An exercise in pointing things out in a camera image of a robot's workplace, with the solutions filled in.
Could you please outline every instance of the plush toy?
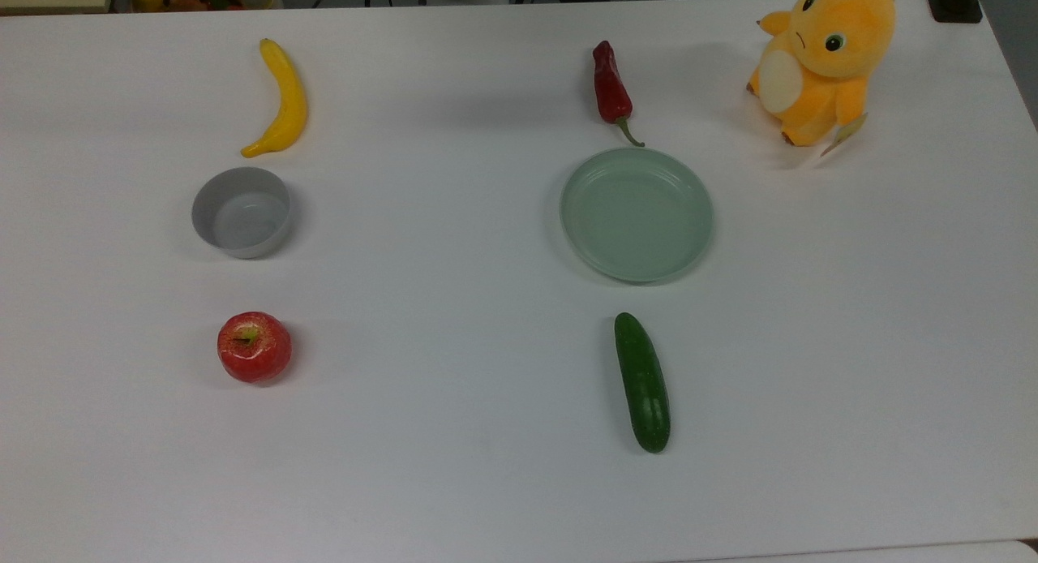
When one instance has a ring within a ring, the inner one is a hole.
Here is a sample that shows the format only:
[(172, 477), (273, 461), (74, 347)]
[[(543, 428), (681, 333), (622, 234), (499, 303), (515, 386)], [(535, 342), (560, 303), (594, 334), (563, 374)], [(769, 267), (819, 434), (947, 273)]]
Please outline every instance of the plush toy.
[(895, 19), (894, 0), (799, 0), (758, 22), (774, 37), (746, 88), (782, 120), (787, 142), (812, 145), (864, 116)]

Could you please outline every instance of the bowl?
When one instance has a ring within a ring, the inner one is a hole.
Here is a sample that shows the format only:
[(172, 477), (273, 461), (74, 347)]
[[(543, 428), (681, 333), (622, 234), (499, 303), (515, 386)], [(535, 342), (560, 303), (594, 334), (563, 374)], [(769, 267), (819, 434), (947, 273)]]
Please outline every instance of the bowl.
[(277, 249), (292, 219), (289, 189), (264, 168), (229, 168), (201, 187), (191, 221), (201, 239), (237, 259), (256, 259)]

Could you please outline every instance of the red chili pepper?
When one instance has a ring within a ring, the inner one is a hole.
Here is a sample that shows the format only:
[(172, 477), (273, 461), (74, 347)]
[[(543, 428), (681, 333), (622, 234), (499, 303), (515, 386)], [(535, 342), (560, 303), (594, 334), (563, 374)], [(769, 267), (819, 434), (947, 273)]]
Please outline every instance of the red chili pepper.
[(627, 118), (631, 116), (634, 107), (631, 98), (627, 96), (624, 83), (620, 81), (617, 71), (617, 56), (608, 42), (602, 41), (592, 53), (595, 58), (595, 97), (598, 98), (598, 114), (607, 124), (614, 124), (624, 132), (627, 140), (638, 148), (645, 148), (645, 142), (635, 141), (627, 129)]

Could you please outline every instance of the green cucumber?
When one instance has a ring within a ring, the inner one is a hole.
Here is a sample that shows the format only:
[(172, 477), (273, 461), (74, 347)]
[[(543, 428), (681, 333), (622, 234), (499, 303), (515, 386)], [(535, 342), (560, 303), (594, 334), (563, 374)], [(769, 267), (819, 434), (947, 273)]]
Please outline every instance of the green cucumber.
[(658, 454), (671, 437), (671, 408), (656, 349), (637, 319), (626, 312), (617, 316), (613, 332), (634, 437), (645, 451)]

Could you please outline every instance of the yellow banana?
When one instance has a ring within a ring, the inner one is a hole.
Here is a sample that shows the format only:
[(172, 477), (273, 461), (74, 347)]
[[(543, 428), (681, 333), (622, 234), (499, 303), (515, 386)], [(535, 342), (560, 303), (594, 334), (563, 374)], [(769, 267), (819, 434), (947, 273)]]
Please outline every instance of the yellow banana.
[(242, 149), (245, 158), (291, 148), (306, 126), (306, 90), (289, 55), (270, 38), (260, 41), (260, 54), (281, 89), (281, 107), (263, 137)]

